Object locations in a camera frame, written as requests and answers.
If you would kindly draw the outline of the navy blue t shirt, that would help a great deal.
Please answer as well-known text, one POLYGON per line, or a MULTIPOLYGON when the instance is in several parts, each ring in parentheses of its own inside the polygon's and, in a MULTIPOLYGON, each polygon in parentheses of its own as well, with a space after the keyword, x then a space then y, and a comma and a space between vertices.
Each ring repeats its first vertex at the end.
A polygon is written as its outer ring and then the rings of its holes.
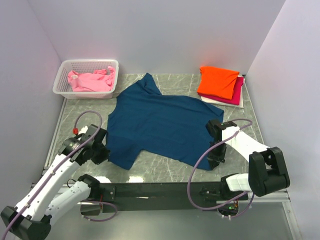
POLYGON ((223 118, 222 109, 197 98, 163 95, 146 73, 119 94, 108 116, 108 160, 129 170, 147 151, 194 166, 210 147, 206 124, 223 118))

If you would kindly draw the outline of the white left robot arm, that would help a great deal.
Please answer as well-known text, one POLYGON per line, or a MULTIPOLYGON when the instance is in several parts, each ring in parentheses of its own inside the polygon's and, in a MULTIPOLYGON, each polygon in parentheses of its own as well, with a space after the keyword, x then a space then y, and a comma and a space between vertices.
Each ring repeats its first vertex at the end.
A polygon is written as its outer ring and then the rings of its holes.
POLYGON ((6 233, 11 232, 22 240, 44 240, 54 223, 75 204, 99 198, 102 195, 100 182, 88 174, 79 177, 60 196, 57 193, 88 160, 99 165, 108 159, 109 152, 103 144, 107 135, 105 129, 91 124, 66 139, 33 189, 14 207, 6 206, 2 210, 0 216, 6 233))

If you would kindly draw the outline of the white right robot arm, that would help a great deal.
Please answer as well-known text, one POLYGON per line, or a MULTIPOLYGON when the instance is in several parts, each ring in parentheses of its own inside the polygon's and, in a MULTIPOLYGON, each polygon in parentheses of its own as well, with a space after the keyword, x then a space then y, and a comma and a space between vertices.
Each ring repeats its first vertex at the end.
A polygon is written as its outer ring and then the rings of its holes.
POLYGON ((221 178, 219 193, 230 200, 237 192, 252 192, 257 197, 286 189, 291 181, 284 154, 278 147, 266 146, 243 132, 234 121, 210 120, 206 124, 213 138, 210 146, 218 145, 207 154, 211 169, 225 162, 227 147, 236 150, 248 162, 247 173, 233 173, 221 178))

